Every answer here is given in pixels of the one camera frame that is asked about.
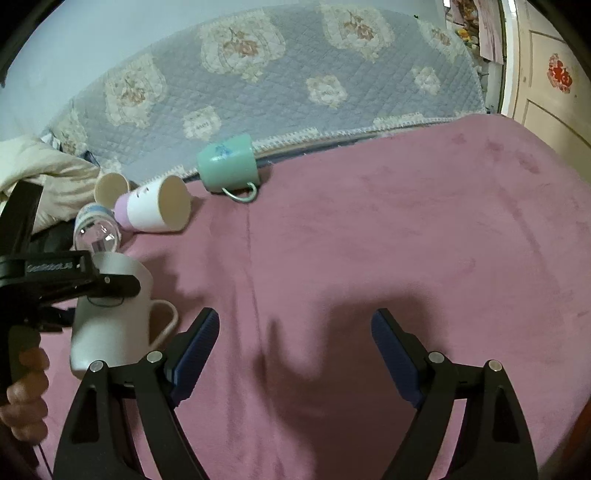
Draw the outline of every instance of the pink blanket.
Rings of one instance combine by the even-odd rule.
[[[470,116],[290,160],[249,206],[190,189],[185,233],[141,235],[128,253],[182,329],[204,306],[220,314],[177,409],[212,480],[379,480],[414,410],[372,341],[378,307],[452,361],[500,360],[540,465],[589,398],[591,191],[514,121]],[[69,334],[43,347],[53,458],[77,381]]]

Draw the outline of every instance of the white pillow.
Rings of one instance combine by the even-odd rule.
[[[80,208],[93,202],[98,174],[90,162],[57,151],[31,135],[0,142],[0,212],[18,180],[43,185],[33,227],[33,233],[40,232],[74,218]]]

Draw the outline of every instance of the red sticker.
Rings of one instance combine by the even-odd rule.
[[[562,61],[558,58],[557,53],[552,55],[548,62],[548,80],[554,88],[557,88],[564,93],[570,93],[570,86],[573,84],[573,78],[570,76],[569,71],[566,69]]]

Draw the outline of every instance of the blue gripper pad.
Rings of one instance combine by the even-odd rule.
[[[217,312],[203,309],[189,330],[178,333],[171,342],[164,372],[173,385],[169,396],[175,407],[191,396],[219,332]]]
[[[400,396],[419,408],[424,401],[419,371],[380,310],[372,316],[371,333]]]

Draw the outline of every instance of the human hand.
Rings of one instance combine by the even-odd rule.
[[[8,404],[0,407],[0,421],[12,429],[12,434],[34,445],[47,436],[47,404],[41,398],[49,387],[45,370],[49,368],[47,354],[41,348],[30,348],[19,355],[29,373],[7,389]]]

